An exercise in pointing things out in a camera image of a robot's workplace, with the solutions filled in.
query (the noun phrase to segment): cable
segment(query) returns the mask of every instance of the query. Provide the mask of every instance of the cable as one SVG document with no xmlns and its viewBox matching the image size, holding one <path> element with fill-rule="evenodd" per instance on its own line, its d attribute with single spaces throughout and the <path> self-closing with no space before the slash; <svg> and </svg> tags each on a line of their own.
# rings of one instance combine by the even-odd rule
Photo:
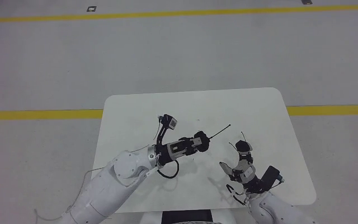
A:
<svg viewBox="0 0 358 224">
<path fill-rule="evenodd" d="M 139 148 L 139 149 L 137 149 L 137 150 L 130 151 L 130 152 L 136 152 L 136 151 L 142 150 L 142 149 L 146 148 L 147 146 L 149 146 L 149 144 L 148 144 L 148 145 L 146 145 L 146 146 L 144 146 L 144 147 L 142 147 L 142 148 Z"/>
<path fill-rule="evenodd" d="M 229 184 L 226 185 L 226 188 L 229 190 L 230 194 L 231 194 L 232 191 L 234 190 L 234 188 L 233 188 L 231 185 L 229 185 Z M 243 203 L 242 201 L 240 201 L 235 195 L 233 195 L 233 198 L 234 198 L 237 202 L 239 202 L 240 204 L 242 204 L 243 206 L 246 206 L 246 204 Z"/>
<path fill-rule="evenodd" d="M 157 130 L 156 135 L 154 136 L 153 140 L 156 139 L 156 136 L 157 136 L 157 134 L 158 134 L 158 132 L 159 132 L 159 127 L 160 127 L 160 126 L 161 126 L 161 122 L 159 121 L 159 123 L 158 123 L 158 130 Z"/>
<path fill-rule="evenodd" d="M 83 176 L 83 181 L 82 181 L 81 187 L 80 187 L 80 189 L 79 189 L 79 192 L 78 192 L 78 194 L 77 194 L 77 196 L 76 196 L 76 199 L 74 200 L 74 202 L 73 202 L 70 206 L 68 206 L 68 208 L 66 209 L 65 213 L 68 212 L 68 211 L 72 208 L 72 206 L 76 203 L 76 201 L 77 201 L 79 195 L 81 194 L 81 191 L 82 191 L 82 188 L 83 188 L 83 185 L 84 185 L 84 181 L 85 181 L 85 179 L 86 179 L 87 174 L 89 174 L 90 172 L 93 172 L 93 171 L 95 171 L 95 170 L 102 170 L 103 168 L 104 168 L 104 167 L 97 168 L 97 169 L 93 169 L 93 170 L 88 170 L 88 171 L 84 174 L 84 176 Z M 55 221 L 55 220 L 59 220 L 60 218 L 62 218 L 62 215 L 59 216 L 59 217 L 57 217 L 57 218 L 44 218 L 44 217 L 40 216 L 40 215 L 37 213 L 37 209 L 34 209 L 34 213 L 35 213 L 35 216 L 36 216 L 35 224 L 37 224 L 37 222 L 38 222 L 39 219 L 50 222 L 50 221 Z"/>
<path fill-rule="evenodd" d="M 276 185 L 273 186 L 272 188 L 275 188 L 275 187 L 279 186 L 280 184 L 282 184 L 282 182 L 279 182 L 278 184 L 276 184 Z"/>
<path fill-rule="evenodd" d="M 167 176 L 167 175 L 165 175 L 164 173 L 162 173 L 160 170 L 158 170 L 158 173 L 159 173 L 162 177 L 167 178 L 167 179 L 173 179 L 173 178 L 175 178 L 175 177 L 178 175 L 178 172 L 179 172 L 179 163 L 178 163 L 178 161 L 176 161 L 176 160 L 174 160 L 174 161 L 177 163 L 177 171 L 176 171 L 176 173 L 175 173 L 173 176 Z"/>
</svg>

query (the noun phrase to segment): yellow floor line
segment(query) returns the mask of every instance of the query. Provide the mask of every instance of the yellow floor line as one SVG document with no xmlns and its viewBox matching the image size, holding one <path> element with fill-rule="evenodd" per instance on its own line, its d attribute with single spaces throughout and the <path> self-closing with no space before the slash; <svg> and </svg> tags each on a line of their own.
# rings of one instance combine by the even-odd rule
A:
<svg viewBox="0 0 358 224">
<path fill-rule="evenodd" d="M 304 7 L 284 7 L 284 8 L 238 8 L 238 9 L 227 9 L 227 10 L 135 12 L 135 13 L 57 15 L 57 16 L 33 16 L 33 17 L 7 17 L 7 18 L 0 17 L 0 22 L 104 20 L 104 19 L 111 19 L 111 18 L 207 16 L 207 15 L 230 15 L 230 14 L 253 14 L 253 13 L 323 12 L 323 11 L 344 11 L 344 10 L 358 10 L 358 5 L 346 5 L 346 6 L 311 6 L 310 5 Z"/>
<path fill-rule="evenodd" d="M 290 116 L 358 115 L 358 105 L 288 106 Z M 0 120 L 101 119 L 103 110 L 0 111 Z"/>
</svg>

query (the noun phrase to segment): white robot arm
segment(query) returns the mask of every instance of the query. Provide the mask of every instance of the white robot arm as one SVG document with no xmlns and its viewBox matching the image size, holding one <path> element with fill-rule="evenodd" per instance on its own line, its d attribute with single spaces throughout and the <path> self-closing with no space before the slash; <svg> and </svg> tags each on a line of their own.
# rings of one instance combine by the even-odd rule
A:
<svg viewBox="0 0 358 224">
<path fill-rule="evenodd" d="M 167 114 L 158 118 L 162 128 L 157 143 L 117 155 L 89 182 L 58 224 L 98 224 L 116 212 L 143 180 L 155 171 L 165 178 L 174 178 L 177 172 L 174 176 L 165 176 L 159 171 L 165 164 L 175 161 L 179 168 L 177 158 L 208 150 L 213 136 L 208 138 L 202 131 L 193 138 L 184 137 L 162 145 L 166 130 L 174 130 L 177 120 Z"/>
<path fill-rule="evenodd" d="M 235 168 L 220 162 L 224 172 L 229 175 L 231 181 L 239 182 L 244 187 L 245 200 L 241 201 L 233 187 L 226 185 L 235 200 L 242 205 L 249 204 L 251 216 L 259 224 L 317 224 L 317 222 L 306 216 L 298 208 L 283 202 L 274 196 L 269 190 L 276 180 L 278 185 L 284 182 L 278 169 L 270 166 L 263 177 L 259 179 L 255 174 L 253 158 L 251 157 L 252 147 L 246 141 L 239 141 L 234 147 L 239 153 L 239 163 Z"/>
</svg>

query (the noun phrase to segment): white cable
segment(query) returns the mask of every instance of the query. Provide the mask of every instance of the white cable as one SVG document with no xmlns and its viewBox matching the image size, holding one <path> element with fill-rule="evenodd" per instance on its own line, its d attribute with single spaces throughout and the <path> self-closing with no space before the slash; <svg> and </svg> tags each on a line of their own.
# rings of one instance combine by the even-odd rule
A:
<svg viewBox="0 0 358 224">
<path fill-rule="evenodd" d="M 140 148 L 140 149 L 138 149 L 138 150 L 134 150 L 134 151 L 130 151 L 130 152 L 136 152 L 136 151 L 142 150 L 142 149 L 146 148 L 147 146 L 149 146 L 149 144 L 144 146 L 144 147 L 142 147 L 142 148 Z"/>
<path fill-rule="evenodd" d="M 160 126 L 161 126 L 161 122 L 159 122 L 159 124 L 158 124 L 158 129 L 157 129 L 156 135 L 154 136 L 153 140 L 156 140 L 156 136 L 157 136 L 157 134 L 158 134 L 158 132 L 159 132 L 159 127 L 160 127 Z"/>
<path fill-rule="evenodd" d="M 93 169 L 93 170 L 88 170 L 88 171 L 84 174 L 83 181 L 82 181 L 81 187 L 80 187 L 80 189 L 79 189 L 79 192 L 78 192 L 78 194 L 77 194 L 77 196 L 76 196 L 76 199 L 74 200 L 74 202 L 73 202 L 70 206 L 68 206 L 68 208 L 66 209 L 65 213 L 68 212 L 68 211 L 72 208 L 72 206 L 73 206 L 73 205 L 75 204 L 75 202 L 77 201 L 79 195 L 81 194 L 81 191 L 82 191 L 82 188 L 83 188 L 83 185 L 84 185 L 84 180 L 86 179 L 87 174 L 89 174 L 90 172 L 93 172 L 93 171 L 95 171 L 95 170 L 102 170 L 103 168 L 104 168 L 104 167 L 97 168 L 97 169 Z M 59 220 L 60 218 L 62 218 L 62 215 L 59 216 L 59 217 L 57 217 L 57 218 L 44 218 L 44 217 L 40 216 L 40 215 L 37 213 L 37 209 L 34 209 L 34 213 L 35 213 L 35 216 L 36 216 L 35 224 L 37 224 L 37 222 L 38 222 L 39 219 L 50 222 L 50 221 L 55 221 L 55 220 Z"/>
</svg>

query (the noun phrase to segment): antenna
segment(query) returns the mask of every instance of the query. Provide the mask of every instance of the antenna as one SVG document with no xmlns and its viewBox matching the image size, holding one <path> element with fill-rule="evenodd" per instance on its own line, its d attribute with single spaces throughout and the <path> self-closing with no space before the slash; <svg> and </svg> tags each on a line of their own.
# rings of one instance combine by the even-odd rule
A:
<svg viewBox="0 0 358 224">
<path fill-rule="evenodd" d="M 241 134 L 242 134 L 242 136 L 244 136 L 244 133 L 243 133 L 243 132 L 241 132 Z M 244 136 L 244 140 L 245 140 L 245 142 L 246 142 L 245 136 Z"/>
<path fill-rule="evenodd" d="M 223 130 L 221 130 L 220 132 L 216 133 L 215 135 L 211 136 L 209 139 L 214 138 L 215 136 L 217 136 L 218 134 L 220 134 Z"/>
<path fill-rule="evenodd" d="M 229 142 L 229 144 L 231 144 L 231 142 Z M 231 144 L 232 145 L 232 147 L 234 147 L 234 149 L 237 151 L 237 149 L 235 148 L 235 146 L 233 145 L 233 144 Z"/>
</svg>

